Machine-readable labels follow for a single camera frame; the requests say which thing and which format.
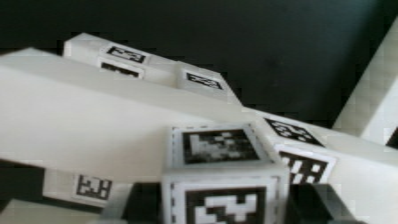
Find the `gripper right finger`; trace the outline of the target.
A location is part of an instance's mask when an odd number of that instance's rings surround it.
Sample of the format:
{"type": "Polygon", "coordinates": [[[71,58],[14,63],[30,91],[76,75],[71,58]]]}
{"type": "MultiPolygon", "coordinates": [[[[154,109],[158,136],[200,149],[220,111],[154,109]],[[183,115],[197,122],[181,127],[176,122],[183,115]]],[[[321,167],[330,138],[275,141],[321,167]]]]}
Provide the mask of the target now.
{"type": "Polygon", "coordinates": [[[328,184],[289,186],[286,224],[367,224],[353,217],[328,184]]]}

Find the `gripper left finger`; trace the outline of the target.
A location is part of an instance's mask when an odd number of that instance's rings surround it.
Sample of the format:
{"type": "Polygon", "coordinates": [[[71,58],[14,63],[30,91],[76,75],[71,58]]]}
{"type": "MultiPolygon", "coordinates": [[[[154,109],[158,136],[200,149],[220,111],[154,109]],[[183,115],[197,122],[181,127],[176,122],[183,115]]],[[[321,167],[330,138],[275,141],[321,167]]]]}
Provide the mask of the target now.
{"type": "Polygon", "coordinates": [[[87,224],[163,224],[158,183],[135,183],[108,201],[99,218],[87,224]]]}

